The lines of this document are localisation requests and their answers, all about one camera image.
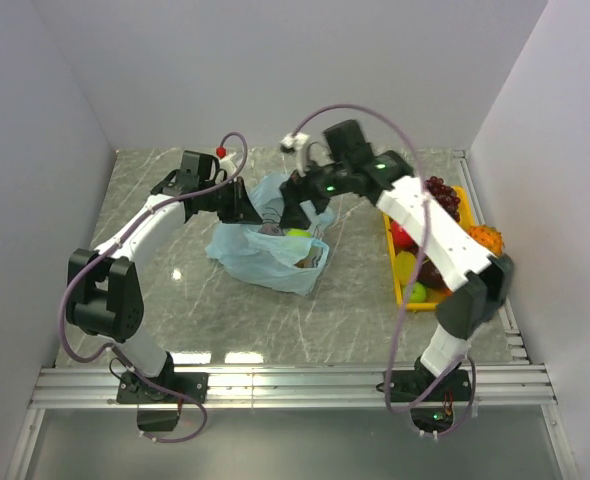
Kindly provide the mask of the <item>fake yellow green fruit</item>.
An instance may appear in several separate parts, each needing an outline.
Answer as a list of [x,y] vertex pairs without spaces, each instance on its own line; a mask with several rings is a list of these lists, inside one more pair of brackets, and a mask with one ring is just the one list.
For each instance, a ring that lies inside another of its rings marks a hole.
[[289,237],[298,237],[298,238],[311,238],[312,234],[303,229],[291,228],[286,232],[286,235]]

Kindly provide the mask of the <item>light blue plastic bag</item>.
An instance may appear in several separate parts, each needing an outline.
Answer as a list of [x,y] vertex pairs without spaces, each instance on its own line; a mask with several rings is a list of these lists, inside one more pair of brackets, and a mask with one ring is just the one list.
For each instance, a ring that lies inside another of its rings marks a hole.
[[[279,186],[285,174],[265,176],[249,193],[261,225],[219,224],[206,246],[208,258],[218,261],[233,278],[279,292],[306,296],[312,292],[330,255],[330,246],[323,240],[325,231],[336,221],[331,209],[317,216],[302,204],[311,220],[307,230],[311,238],[289,237],[279,221],[284,202]],[[295,264],[307,256],[317,256],[316,268],[301,269]]]

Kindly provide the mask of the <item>fake red apple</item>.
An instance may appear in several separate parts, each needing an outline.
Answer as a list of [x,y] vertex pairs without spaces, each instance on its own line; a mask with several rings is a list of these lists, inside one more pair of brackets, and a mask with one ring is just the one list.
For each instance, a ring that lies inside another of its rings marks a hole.
[[396,221],[390,222],[390,232],[395,248],[408,250],[416,246],[413,238]]

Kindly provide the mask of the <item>fake brown longan bunch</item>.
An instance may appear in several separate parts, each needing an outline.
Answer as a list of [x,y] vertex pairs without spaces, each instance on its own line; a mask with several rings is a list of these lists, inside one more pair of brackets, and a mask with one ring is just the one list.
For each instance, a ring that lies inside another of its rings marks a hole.
[[307,256],[306,258],[298,261],[295,266],[301,269],[316,268],[319,262],[317,256]]

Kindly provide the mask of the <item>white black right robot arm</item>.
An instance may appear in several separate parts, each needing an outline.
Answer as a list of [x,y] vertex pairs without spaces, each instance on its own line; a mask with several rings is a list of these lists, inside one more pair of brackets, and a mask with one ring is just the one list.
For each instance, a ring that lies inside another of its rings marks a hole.
[[355,194],[411,236],[419,247],[416,259],[429,259],[451,292],[436,309],[436,330],[405,391],[409,398],[437,399],[449,389],[452,372],[464,360],[472,337],[504,305],[514,263],[474,240],[399,153],[375,153],[357,121],[343,121],[323,135],[331,159],[323,166],[308,157],[308,135],[289,133],[280,142],[282,151],[295,155],[297,162],[280,187],[280,225],[306,229],[311,221],[304,203],[322,213],[332,197]]

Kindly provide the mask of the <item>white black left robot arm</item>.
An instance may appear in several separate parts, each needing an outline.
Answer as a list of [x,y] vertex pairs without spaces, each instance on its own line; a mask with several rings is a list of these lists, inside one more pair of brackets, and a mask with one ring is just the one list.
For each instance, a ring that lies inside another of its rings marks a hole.
[[240,175],[243,165],[223,146],[215,154],[184,151],[179,168],[151,189],[144,205],[110,240],[71,255],[60,324],[107,339],[105,349],[126,368],[124,389],[142,390],[154,402],[178,391],[171,354],[142,325],[138,271],[201,212],[214,213],[225,224],[261,224]]

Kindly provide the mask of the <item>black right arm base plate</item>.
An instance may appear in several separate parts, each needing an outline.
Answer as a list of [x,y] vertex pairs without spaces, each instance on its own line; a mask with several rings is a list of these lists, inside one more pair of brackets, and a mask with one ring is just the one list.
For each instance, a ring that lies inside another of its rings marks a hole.
[[[390,382],[390,401],[410,403],[424,393],[435,377],[423,370],[393,370]],[[453,400],[467,401],[472,393],[468,372],[455,369],[442,379],[425,397],[426,402]]]

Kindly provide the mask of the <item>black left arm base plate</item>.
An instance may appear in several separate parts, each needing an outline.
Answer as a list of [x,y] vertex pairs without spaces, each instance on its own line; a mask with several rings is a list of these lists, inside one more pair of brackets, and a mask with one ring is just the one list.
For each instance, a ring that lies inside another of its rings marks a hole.
[[123,405],[170,404],[179,398],[170,391],[204,403],[209,375],[205,372],[174,374],[170,380],[153,386],[151,379],[144,381],[132,372],[124,373],[119,382],[116,403]]

